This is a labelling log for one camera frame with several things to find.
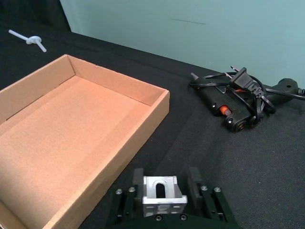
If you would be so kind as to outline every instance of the table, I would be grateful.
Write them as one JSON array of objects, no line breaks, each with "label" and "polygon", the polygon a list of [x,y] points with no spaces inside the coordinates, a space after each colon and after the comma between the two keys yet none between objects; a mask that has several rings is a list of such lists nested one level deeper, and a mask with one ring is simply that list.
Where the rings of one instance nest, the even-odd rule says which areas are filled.
[{"label": "table", "polygon": [[[39,35],[47,52],[12,37]],[[63,54],[69,54],[170,91],[170,113],[124,169],[115,184],[128,188],[135,168],[149,176],[178,177],[186,192],[186,171],[198,167],[207,184],[220,186],[245,229],[305,227],[305,103],[278,106],[259,126],[229,132],[192,89],[190,72],[214,71],[0,15],[0,89]],[[104,227],[108,192],[80,229]]]}]

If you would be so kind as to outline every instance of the cardboard box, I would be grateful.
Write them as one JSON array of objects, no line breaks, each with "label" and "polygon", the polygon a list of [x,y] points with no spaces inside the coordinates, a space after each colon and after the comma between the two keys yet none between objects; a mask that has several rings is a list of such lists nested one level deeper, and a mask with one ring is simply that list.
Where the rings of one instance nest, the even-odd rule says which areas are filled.
[{"label": "cardboard box", "polygon": [[167,90],[68,55],[0,91],[1,226],[77,228],[168,111]]}]

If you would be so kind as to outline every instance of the light blue wall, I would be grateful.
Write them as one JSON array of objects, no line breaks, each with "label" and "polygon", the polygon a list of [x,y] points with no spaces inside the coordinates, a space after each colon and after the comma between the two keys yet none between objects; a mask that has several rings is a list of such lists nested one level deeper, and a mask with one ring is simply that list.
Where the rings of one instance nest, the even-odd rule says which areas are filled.
[{"label": "light blue wall", "polygon": [[61,0],[73,32],[305,87],[304,0]]}]

